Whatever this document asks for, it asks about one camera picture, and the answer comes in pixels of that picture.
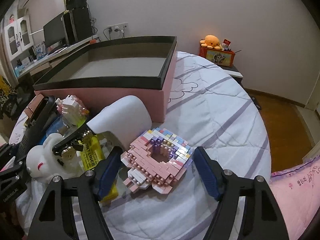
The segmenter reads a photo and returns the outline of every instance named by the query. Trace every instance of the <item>door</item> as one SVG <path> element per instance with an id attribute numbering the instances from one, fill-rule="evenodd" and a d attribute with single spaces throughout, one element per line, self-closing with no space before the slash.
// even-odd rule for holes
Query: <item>door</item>
<path id="1" fill-rule="evenodd" d="M 10 61 L 21 52 L 20 40 L 18 38 L 17 21 L 4 27 L 4 36 Z"/>
<path id="2" fill-rule="evenodd" d="M 33 39 L 31 34 L 29 17 L 24 16 L 17 20 L 18 31 L 19 31 L 19 41 L 21 44 L 21 50 L 25 51 L 26 49 L 33 46 Z"/>

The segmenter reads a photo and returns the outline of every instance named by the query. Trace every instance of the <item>pink and white block model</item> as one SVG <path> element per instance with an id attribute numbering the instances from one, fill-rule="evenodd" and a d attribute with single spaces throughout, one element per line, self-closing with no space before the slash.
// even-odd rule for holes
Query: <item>pink and white block model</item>
<path id="1" fill-rule="evenodd" d="M 191 164 L 192 149 L 188 142 L 166 129 L 146 131 L 130 144 L 121 161 L 131 168 L 124 184 L 132 191 L 150 185 L 168 194 Z"/>

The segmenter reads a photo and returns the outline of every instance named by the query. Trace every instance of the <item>computer monitor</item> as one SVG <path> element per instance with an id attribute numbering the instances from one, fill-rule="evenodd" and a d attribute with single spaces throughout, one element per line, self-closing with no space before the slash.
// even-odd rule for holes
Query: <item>computer monitor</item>
<path id="1" fill-rule="evenodd" d="M 44 41 L 45 47 L 48 48 L 51 45 L 57 43 L 64 39 L 62 43 L 66 43 L 66 35 L 63 28 L 63 23 L 61 21 L 61 17 L 63 16 L 63 12 L 58 16 L 53 18 L 50 22 L 48 22 L 45 26 L 43 26 L 44 32 Z"/>

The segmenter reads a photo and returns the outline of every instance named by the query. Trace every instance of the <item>orange octopus plush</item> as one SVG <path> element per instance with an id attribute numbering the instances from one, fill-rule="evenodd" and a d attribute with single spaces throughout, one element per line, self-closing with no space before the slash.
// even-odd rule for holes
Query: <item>orange octopus plush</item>
<path id="1" fill-rule="evenodd" d="M 207 35 L 204 40 L 200 41 L 202 47 L 207 47 L 208 49 L 222 49 L 219 39 L 213 35 Z"/>

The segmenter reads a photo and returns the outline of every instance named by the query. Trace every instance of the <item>blue gripper pad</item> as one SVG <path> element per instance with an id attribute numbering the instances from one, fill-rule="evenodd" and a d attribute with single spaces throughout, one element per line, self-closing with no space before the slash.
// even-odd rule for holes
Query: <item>blue gripper pad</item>
<path id="1" fill-rule="evenodd" d="M 222 180 L 223 169 L 217 161 L 211 160 L 203 147 L 197 147 L 193 153 L 193 161 L 210 196 L 220 201 L 225 184 Z"/>
<path id="2" fill-rule="evenodd" d="M 96 194 L 98 200 L 102 200 L 110 192 L 119 168 L 121 166 L 122 149 L 115 146 L 109 156 L 98 163 L 94 171 L 97 173 L 96 178 L 99 180 L 99 189 Z"/>

